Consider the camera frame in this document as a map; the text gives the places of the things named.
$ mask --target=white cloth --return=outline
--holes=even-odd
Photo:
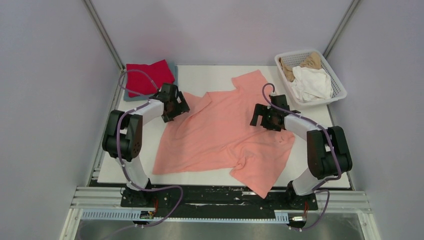
[[[301,102],[330,99],[333,95],[331,77],[324,69],[293,67],[294,81],[290,83],[294,96]]]

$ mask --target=white laundry basket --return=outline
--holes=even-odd
[[[301,64],[312,52],[316,52],[321,57],[321,68],[323,68],[328,75],[331,77],[331,86],[333,89],[333,94],[330,99],[323,99],[318,101],[311,101],[311,102],[302,102],[299,99],[295,97],[295,94],[293,93],[293,90],[290,86],[290,82],[287,80],[286,76],[283,73],[283,68],[280,65],[279,59],[282,58],[283,62],[287,66],[296,67]],[[291,100],[291,103],[293,104],[293,109],[305,109],[313,106],[319,106],[319,105],[328,105],[334,101],[337,101],[339,99],[346,98],[346,95],[348,94],[343,87],[342,83],[340,83],[339,78],[334,73],[333,69],[330,67],[327,60],[324,58],[324,56],[315,49],[308,49],[308,50],[300,50],[300,51],[291,51],[286,53],[281,53],[275,56],[275,63],[278,67],[278,75],[280,79],[282,80],[282,83],[285,87],[285,90],[287,92],[288,97]]]

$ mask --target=gray cloth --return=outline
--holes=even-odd
[[[175,81],[173,82],[173,84],[178,86],[178,67],[177,67],[177,65],[175,65],[174,62],[167,62],[167,63],[168,63],[169,70],[171,70],[171,73],[172,73],[173,77],[175,78]],[[145,95],[145,96],[130,97],[128,95],[128,91],[125,90],[125,92],[123,94],[123,100],[125,102],[134,102],[134,101],[147,100],[151,96],[153,96],[153,94]]]

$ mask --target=folded red towel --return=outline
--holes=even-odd
[[[164,83],[172,84],[175,81],[166,60],[158,61],[152,65],[147,64],[127,64],[126,70],[141,70],[148,74],[158,88],[161,88]],[[126,88],[144,95],[155,94],[157,90],[150,83],[150,80],[141,72],[129,72]],[[128,93],[130,98],[137,97],[135,93]]]

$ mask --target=white wall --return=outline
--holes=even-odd
[[[424,236],[423,10],[422,0],[363,1],[328,59],[347,90],[331,114],[384,240]]]
[[[58,239],[117,76],[82,1],[0,1],[0,239]]]
[[[92,0],[126,63],[275,65],[323,52],[351,0]]]

